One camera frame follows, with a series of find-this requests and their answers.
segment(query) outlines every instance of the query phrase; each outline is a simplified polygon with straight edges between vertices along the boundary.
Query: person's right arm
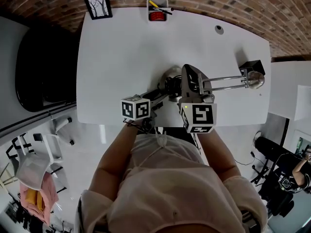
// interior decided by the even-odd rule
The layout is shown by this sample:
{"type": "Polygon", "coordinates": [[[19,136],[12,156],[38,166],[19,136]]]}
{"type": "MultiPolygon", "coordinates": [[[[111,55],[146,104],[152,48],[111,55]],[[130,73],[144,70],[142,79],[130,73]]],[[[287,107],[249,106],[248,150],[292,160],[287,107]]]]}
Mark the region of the person's right arm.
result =
{"type": "Polygon", "coordinates": [[[207,134],[198,134],[198,138],[209,166],[222,181],[241,175],[233,155],[215,130],[207,134]]]}
{"type": "Polygon", "coordinates": [[[297,166],[293,169],[293,177],[297,183],[298,186],[302,186],[306,181],[305,181],[305,175],[303,175],[300,170],[302,166],[307,162],[309,156],[307,155],[304,160],[299,162],[297,166]]]}

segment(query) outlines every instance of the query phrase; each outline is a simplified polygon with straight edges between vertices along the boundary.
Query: brick wall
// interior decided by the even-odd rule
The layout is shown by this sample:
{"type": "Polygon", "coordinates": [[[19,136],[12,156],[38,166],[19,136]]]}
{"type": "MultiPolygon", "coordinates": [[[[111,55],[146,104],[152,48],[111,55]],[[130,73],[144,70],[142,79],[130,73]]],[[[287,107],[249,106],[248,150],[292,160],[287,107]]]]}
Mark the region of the brick wall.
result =
{"type": "MultiPolygon", "coordinates": [[[[112,7],[146,0],[110,0],[112,7]]],[[[311,53],[311,0],[169,0],[170,6],[221,19],[270,42],[271,55],[311,53]]],[[[84,0],[0,0],[0,9],[27,21],[47,21],[72,32],[81,27],[84,0]]]]}

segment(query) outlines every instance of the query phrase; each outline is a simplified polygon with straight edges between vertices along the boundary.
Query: white floor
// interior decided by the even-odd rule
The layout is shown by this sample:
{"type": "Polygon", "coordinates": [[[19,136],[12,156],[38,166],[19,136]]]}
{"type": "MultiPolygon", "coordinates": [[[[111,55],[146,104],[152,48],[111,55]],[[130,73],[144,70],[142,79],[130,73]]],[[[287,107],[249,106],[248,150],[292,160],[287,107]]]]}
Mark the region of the white floor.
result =
{"type": "MultiPolygon", "coordinates": [[[[68,146],[63,142],[60,142],[61,154],[64,159],[61,166],[63,166],[64,169],[56,173],[57,177],[54,177],[54,182],[56,190],[59,190],[64,186],[67,187],[67,190],[58,194],[59,202],[57,202],[54,206],[54,214],[51,217],[51,223],[54,226],[58,225],[59,227],[62,221],[65,221],[65,227],[72,226],[71,224],[74,222],[76,206],[82,191],[88,189],[92,175],[102,154],[106,151],[121,129],[121,127],[118,126],[106,127],[106,143],[103,144],[100,127],[98,125],[79,123],[76,111],[64,117],[68,116],[72,118],[72,123],[62,128],[59,133],[68,140],[73,139],[75,144],[73,146],[68,146]]],[[[236,161],[244,164],[254,161],[252,164],[247,166],[238,164],[242,175],[250,180],[256,176],[254,170],[252,169],[252,165],[256,165],[259,170],[261,170],[260,167],[263,166],[261,162],[256,159],[254,160],[250,152],[253,151],[258,159],[261,159],[262,161],[265,160],[265,158],[252,147],[253,137],[262,127],[263,125],[247,125],[219,127],[216,129],[218,134],[231,150],[236,161]]],[[[35,146],[35,151],[44,151],[45,149],[43,146],[39,146],[37,145],[38,143],[34,143],[33,134],[48,132],[51,128],[52,122],[49,122],[28,131],[26,134],[27,143],[34,144],[33,146],[35,146]]],[[[284,126],[281,127],[279,125],[279,129],[275,132],[282,135],[283,128],[284,126]]],[[[9,142],[0,147],[0,170],[2,170],[9,162],[5,151],[10,145],[11,143],[9,142]]],[[[9,170],[10,173],[13,174],[11,165],[9,165],[9,170]]],[[[12,195],[16,196],[19,191],[19,184],[18,182],[15,182],[9,184],[7,188],[12,195]]]]}

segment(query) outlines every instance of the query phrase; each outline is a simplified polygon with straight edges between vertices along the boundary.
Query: yellow cloth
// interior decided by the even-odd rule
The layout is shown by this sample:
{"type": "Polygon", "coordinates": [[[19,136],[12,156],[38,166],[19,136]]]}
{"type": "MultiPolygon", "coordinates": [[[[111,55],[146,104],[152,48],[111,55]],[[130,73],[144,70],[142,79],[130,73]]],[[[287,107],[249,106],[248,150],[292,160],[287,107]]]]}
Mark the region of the yellow cloth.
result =
{"type": "Polygon", "coordinates": [[[45,208],[44,201],[43,201],[43,198],[40,192],[38,192],[38,195],[37,195],[37,207],[39,208],[40,211],[43,211],[45,208]]]}
{"type": "Polygon", "coordinates": [[[38,191],[29,188],[26,194],[26,201],[35,205],[37,202],[37,193],[38,191]]]}

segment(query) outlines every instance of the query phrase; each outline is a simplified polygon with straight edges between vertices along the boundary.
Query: white cube with marker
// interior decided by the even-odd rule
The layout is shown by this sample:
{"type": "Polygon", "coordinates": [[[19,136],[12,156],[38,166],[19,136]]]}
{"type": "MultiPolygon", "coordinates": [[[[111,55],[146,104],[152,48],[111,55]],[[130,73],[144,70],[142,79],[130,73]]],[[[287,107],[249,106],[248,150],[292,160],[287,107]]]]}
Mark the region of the white cube with marker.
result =
{"type": "Polygon", "coordinates": [[[137,98],[137,97],[127,97],[121,99],[121,114],[122,117],[139,120],[146,117],[150,117],[150,100],[137,98]]]}
{"type": "Polygon", "coordinates": [[[214,103],[182,103],[179,113],[188,133],[209,133],[216,125],[214,103]]]}

